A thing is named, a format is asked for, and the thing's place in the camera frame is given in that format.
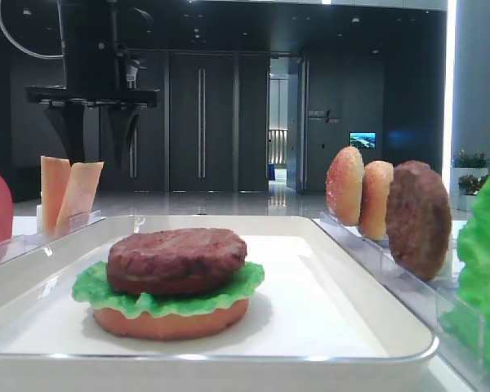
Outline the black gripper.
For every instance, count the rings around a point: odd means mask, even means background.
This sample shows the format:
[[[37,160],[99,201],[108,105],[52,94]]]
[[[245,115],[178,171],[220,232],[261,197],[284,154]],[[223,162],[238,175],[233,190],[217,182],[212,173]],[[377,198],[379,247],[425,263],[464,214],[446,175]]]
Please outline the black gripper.
[[[71,163],[85,161],[84,107],[78,104],[121,105],[110,106],[106,110],[107,127],[114,147],[114,162],[121,171],[140,117],[135,106],[155,107],[158,104],[158,91],[131,86],[130,82],[136,80],[138,71],[145,67],[140,57],[123,44],[67,40],[62,42],[62,49],[65,84],[27,86],[27,101],[64,102],[60,106],[47,106],[44,114],[60,138]]]

